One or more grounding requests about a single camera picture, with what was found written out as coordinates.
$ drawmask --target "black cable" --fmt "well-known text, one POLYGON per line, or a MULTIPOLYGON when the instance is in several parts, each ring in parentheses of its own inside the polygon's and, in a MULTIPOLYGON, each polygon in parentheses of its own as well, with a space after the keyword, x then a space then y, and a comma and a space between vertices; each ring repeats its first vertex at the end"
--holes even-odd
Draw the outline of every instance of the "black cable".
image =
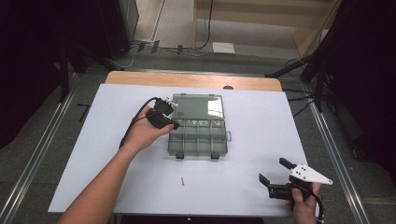
POLYGON ((300 91, 300 90, 294 90, 294 89, 289 89, 289 88, 282 88, 282 91, 294 91, 294 92, 302 92, 302 93, 306 93, 306 94, 314 94, 313 92, 309 92, 309 91, 300 91))
MULTIPOLYGON (((285 63, 284 68, 288 67, 289 62, 291 62, 291 61, 293 61, 293 60, 298 60, 298 61, 300 61, 299 58, 290 59, 290 60, 288 60, 288 61, 285 63)), ((291 77, 293 76, 293 74, 291 73, 291 71, 289 71, 288 74, 289 74, 291 77)))
POLYGON ((125 135, 122 137, 119 148, 121 148, 121 147, 124 145, 126 136, 128 136, 128 133, 129 133, 129 131, 131 131, 132 126, 134 126, 134 124, 136 124, 139 120, 146 118, 146 117, 143 117, 143 118, 141 118, 141 119, 136 120, 137 117, 139 116, 139 114, 140 114, 140 113, 143 111, 143 109, 146 107, 146 105, 148 105, 151 101, 153 101, 153 100, 158 100, 158 99, 159 99, 158 97, 152 97, 151 99, 147 100, 147 101, 142 105, 142 107, 140 107, 139 111, 136 113, 136 115, 134 116, 134 118, 131 120, 131 123, 129 124, 129 127, 128 127, 128 129, 126 130, 125 135))
POLYGON ((188 52, 191 52, 191 51, 194 51, 194 50, 187 50, 187 52, 184 52, 183 50, 182 50, 182 51, 178 51, 178 49, 170 49, 170 48, 161 48, 161 47, 158 47, 158 49, 169 50, 169 51, 174 52, 174 53, 181 53, 181 54, 185 54, 185 55, 189 55, 189 56, 194 56, 194 57, 201 57, 201 56, 204 56, 204 55, 206 55, 206 54, 209 53, 209 51, 207 51, 207 52, 203 52, 202 54, 192 54, 192 53, 188 53, 188 52))
POLYGON ((295 113, 293 115, 293 117, 295 118, 296 116, 298 116, 301 112, 303 112, 313 102, 315 102, 315 100, 312 100, 312 101, 308 102, 308 104, 306 104, 306 106, 304 106, 301 110, 299 110, 297 113, 295 113))
MULTIPOLYGON (((206 42, 199 48, 182 48, 181 50, 200 50, 203 49, 204 47, 206 47, 206 45, 209 43, 209 39, 210 39, 210 22, 212 21, 212 13, 213 13, 213 1, 211 1, 210 3, 210 11, 209 11, 209 20, 207 22, 207 40, 206 42)), ((176 48, 166 48, 166 47, 158 47, 158 49, 173 49, 173 50, 180 50, 180 49, 176 49, 176 48)))
MULTIPOLYGON (((202 1, 202 8, 205 8, 205 0, 202 1)), ((206 19, 204 19, 204 27, 205 27, 205 30, 207 31, 207 28, 206 28, 206 19)))
POLYGON ((290 71, 292 71, 292 70, 294 70, 294 69, 296 69, 296 68, 298 68, 298 67, 300 67, 300 66, 303 66, 303 65, 306 64, 306 63, 309 63, 310 60, 314 57, 314 53, 315 53, 315 52, 313 52, 312 54, 310 54, 310 55, 308 55, 308 56, 302 58, 302 59, 299 60, 298 62, 292 63, 291 65, 289 65, 289 66, 287 66, 287 67, 285 67, 285 68, 280 69, 279 71, 276 71, 276 72, 274 72, 274 73, 265 75, 265 77, 272 77, 272 78, 281 77, 281 76, 285 75, 286 73, 288 73, 288 72, 290 72, 290 71))

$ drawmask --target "plastic organizer box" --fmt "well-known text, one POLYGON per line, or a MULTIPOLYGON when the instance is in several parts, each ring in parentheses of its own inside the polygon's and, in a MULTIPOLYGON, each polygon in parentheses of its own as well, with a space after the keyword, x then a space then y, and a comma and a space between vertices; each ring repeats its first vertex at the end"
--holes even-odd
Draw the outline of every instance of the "plastic organizer box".
POLYGON ((178 104, 172 118, 180 123, 169 133, 170 156, 210 156, 218 159, 228 152, 221 95, 174 94, 178 104))

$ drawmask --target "white tabletop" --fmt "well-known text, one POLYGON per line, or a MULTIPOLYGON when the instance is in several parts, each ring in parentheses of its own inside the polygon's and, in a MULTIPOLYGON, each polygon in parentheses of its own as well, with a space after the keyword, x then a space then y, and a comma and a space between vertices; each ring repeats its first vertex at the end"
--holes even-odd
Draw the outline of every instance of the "white tabletop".
POLYGON ((232 133, 228 154, 218 161, 176 160, 167 153, 168 135, 160 137, 131 163, 114 213, 289 216, 284 202, 270 199, 259 182, 259 173, 274 184, 288 182, 280 157, 306 163, 284 92, 112 84, 103 84, 95 96, 49 212, 64 212, 109 162, 143 103, 174 93, 222 95, 226 128, 232 133))

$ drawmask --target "finger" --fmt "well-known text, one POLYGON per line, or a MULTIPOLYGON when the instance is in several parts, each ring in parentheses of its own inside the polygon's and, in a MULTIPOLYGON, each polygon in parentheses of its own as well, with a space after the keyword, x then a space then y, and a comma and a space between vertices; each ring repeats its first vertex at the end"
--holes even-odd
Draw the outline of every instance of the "finger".
POLYGON ((161 128, 161 135, 170 133, 173 129, 174 125, 173 124, 167 124, 165 127, 161 128))
POLYGON ((291 189, 291 194, 295 202, 302 203, 304 201, 303 194, 299 189, 291 189))
POLYGON ((313 191, 316 195, 319 195, 319 192, 320 192, 320 183, 312 183, 312 191, 313 191))
POLYGON ((315 205, 317 204, 317 200, 313 196, 309 196, 305 200, 305 204, 307 204, 310 207, 315 207, 315 205))
POLYGON ((291 201, 285 201, 285 206, 291 209, 291 201))

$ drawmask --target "black curtain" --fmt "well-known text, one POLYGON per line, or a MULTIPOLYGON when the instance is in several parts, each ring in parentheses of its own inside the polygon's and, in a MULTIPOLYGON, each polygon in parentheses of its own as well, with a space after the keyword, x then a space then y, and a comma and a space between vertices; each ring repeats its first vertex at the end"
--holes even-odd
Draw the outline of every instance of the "black curtain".
POLYGON ((396 179, 396 2, 343 1, 302 79, 323 62, 329 88, 363 132, 353 143, 396 179))
POLYGON ((0 9, 0 148, 60 83, 54 66, 56 1, 2 0, 0 9))

